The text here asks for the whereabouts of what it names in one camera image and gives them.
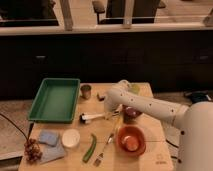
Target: green cucumber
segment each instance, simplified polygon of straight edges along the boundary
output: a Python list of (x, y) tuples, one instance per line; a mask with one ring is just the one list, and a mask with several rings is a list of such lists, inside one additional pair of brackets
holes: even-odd
[(97, 137), (94, 134), (91, 134), (91, 136), (92, 136), (92, 144), (91, 144), (90, 148), (87, 150), (87, 152), (84, 154), (84, 157), (83, 157), (84, 163), (87, 163), (89, 161), (90, 157), (92, 156), (92, 154), (95, 150), (96, 144), (97, 144)]

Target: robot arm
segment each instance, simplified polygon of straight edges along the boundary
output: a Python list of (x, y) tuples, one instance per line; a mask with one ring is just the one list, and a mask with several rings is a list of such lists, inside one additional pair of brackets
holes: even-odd
[(188, 106), (167, 102), (149, 97), (143, 97), (128, 92), (129, 83), (125, 80), (112, 86), (107, 91), (105, 110), (115, 110), (119, 104), (131, 106), (159, 120), (165, 121), (180, 129), (184, 113)]
[(212, 171), (213, 103), (199, 102), (188, 107), (132, 94), (129, 85), (121, 81), (107, 91), (105, 110), (124, 104), (174, 125), (182, 132), (176, 171)]

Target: black cabinet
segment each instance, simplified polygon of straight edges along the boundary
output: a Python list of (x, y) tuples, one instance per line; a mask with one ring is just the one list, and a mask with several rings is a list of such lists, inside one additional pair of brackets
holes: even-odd
[(33, 98), (45, 77), (212, 89), (212, 38), (211, 30), (1, 36), (0, 99)]

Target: cable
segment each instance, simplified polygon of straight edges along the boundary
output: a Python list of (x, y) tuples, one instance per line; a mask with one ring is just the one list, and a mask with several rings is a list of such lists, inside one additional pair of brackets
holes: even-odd
[(177, 145), (171, 143), (169, 140), (166, 139), (166, 142), (169, 143), (171, 146), (175, 147), (175, 148), (179, 148)]
[(8, 122), (10, 122), (14, 127), (16, 127), (16, 129), (18, 129), (26, 138), (26, 140), (28, 140), (27, 136), (25, 135), (25, 133), (13, 122), (11, 121), (8, 117), (6, 117), (5, 115), (3, 115), (2, 113), (0, 113), (0, 115), (5, 118)]

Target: wooden table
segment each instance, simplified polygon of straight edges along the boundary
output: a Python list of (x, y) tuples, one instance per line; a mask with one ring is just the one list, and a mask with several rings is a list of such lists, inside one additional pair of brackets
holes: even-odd
[[(19, 171), (167, 171), (173, 170), (168, 146), (160, 121), (143, 114), (137, 118), (138, 126), (142, 129), (146, 139), (146, 151), (139, 158), (131, 158), (123, 153), (118, 153), (115, 144), (111, 143), (104, 153), (104, 159), (99, 167), (93, 166), (93, 162), (101, 152), (105, 141), (113, 129), (116, 117), (110, 120), (98, 119), (89, 125), (79, 123), (79, 115), (83, 112), (102, 113), (103, 102), (97, 100), (97, 93), (103, 94), (112, 84), (97, 83), (92, 85), (92, 97), (83, 100), (80, 95), (76, 107), (75, 118), (72, 124), (41, 124), (35, 123), (31, 137), (38, 138), (42, 129), (59, 132), (60, 135), (70, 128), (78, 129), (81, 135), (80, 144), (75, 149), (67, 149), (66, 157), (43, 165), (29, 165), (25, 156), (22, 158)], [(152, 97), (152, 91), (148, 83), (140, 83), (140, 95)], [(97, 136), (98, 142), (94, 154), (87, 164), (82, 162), (82, 156), (89, 148), (92, 138), (91, 133)]]

